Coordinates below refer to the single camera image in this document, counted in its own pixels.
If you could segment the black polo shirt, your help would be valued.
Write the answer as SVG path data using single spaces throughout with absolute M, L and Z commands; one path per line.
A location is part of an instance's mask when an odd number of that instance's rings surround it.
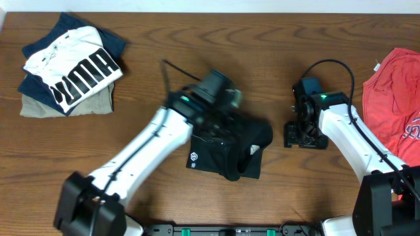
M 266 119 L 243 116 L 243 132 L 236 142 L 204 142 L 191 137 L 186 168 L 217 173 L 231 182 L 259 179 L 263 151 L 273 141 L 273 128 Z

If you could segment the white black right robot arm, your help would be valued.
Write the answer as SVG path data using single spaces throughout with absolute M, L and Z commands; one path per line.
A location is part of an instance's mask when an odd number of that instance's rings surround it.
M 352 214 L 320 222 L 320 235 L 418 235 L 419 167 L 393 155 L 342 92 L 298 94 L 285 146 L 324 149 L 332 141 L 360 182 Z

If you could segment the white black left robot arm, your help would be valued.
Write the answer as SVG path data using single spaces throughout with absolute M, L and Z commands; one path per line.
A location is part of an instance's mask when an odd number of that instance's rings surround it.
M 63 183 L 53 226 L 63 235 L 142 235 L 144 228 L 126 213 L 137 189 L 190 139 L 194 126 L 237 108 L 242 94 L 227 89 L 211 103 L 206 97 L 199 92 L 169 93 L 146 128 L 113 159 L 88 176 L 71 174 Z

